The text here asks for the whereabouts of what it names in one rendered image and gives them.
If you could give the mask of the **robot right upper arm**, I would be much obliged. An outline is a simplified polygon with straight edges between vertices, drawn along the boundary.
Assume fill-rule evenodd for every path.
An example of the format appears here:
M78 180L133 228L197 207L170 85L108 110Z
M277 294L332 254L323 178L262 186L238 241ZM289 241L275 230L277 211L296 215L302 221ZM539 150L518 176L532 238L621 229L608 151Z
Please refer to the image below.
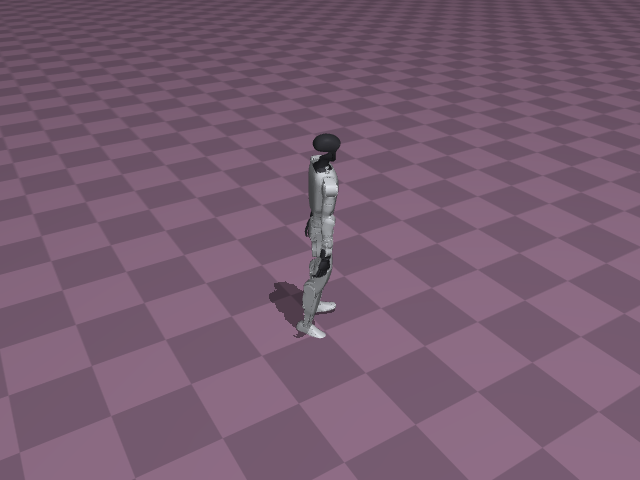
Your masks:
M323 222L325 219L332 219L334 221L334 226L335 226L336 218L331 213L334 210L335 199L338 195L338 185L335 182L335 180L333 178L324 178L323 184L321 187L321 192L323 196L322 210L321 210L321 223L323 225Z

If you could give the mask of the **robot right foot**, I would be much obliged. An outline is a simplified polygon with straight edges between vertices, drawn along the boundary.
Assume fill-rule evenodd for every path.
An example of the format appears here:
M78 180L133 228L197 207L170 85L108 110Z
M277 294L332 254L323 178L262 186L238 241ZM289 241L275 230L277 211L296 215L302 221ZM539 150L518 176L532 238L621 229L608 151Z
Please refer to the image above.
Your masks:
M307 325L309 325L309 324L307 324ZM310 325L310 328L305 327L303 320L300 320L297 323L296 328L297 328L297 330L299 330L301 332L304 332L304 333L306 333L306 334L308 334L309 336L312 336L312 337L324 338L326 336L326 334L323 331L319 330L313 324L312 324L312 326Z

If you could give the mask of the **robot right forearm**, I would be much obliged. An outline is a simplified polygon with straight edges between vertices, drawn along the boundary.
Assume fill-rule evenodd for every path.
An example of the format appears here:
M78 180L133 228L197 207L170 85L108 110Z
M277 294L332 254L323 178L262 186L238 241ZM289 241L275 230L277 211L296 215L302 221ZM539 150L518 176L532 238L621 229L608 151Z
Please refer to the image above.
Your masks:
M332 247L333 247L333 233L334 233L334 221L332 219L325 219L322 225L321 234L322 234L322 243L321 250L324 249L326 254L325 257L331 256Z

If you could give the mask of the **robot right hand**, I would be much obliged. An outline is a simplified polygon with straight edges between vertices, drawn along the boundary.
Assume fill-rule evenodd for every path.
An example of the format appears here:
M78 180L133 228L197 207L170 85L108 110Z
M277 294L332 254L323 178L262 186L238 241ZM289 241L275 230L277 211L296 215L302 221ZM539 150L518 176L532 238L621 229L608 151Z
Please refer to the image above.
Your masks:
M326 254L325 250L322 249L321 253L320 253L320 258L322 260L321 260L321 262L319 264L317 273L315 275L312 275L312 277L316 277L316 278L319 277L320 278L320 277L323 277L324 275L327 274L327 270L330 268L330 260L329 259L331 258L331 256L325 257L325 254Z

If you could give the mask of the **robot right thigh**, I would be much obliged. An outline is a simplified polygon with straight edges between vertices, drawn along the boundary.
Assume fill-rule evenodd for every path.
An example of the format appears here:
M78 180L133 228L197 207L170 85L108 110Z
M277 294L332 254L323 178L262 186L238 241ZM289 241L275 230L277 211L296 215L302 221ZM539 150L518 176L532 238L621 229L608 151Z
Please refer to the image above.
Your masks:
M316 235L314 237L314 242L312 242L312 257L316 257L315 258L315 263L314 263L314 268L313 268L313 275L315 275L318 271L318 267L319 264L321 262L321 258L320 258L320 249L321 249L321 243L322 243L322 235ZM330 260L330 268L327 270L327 274L324 275L323 277L313 277L309 280L307 280L304 284L304 286L306 284L311 284L314 286L314 290L315 290L315 294L317 295L326 285L326 283L328 282L330 275L331 275L331 271L332 271L332 254L331 254L331 258Z

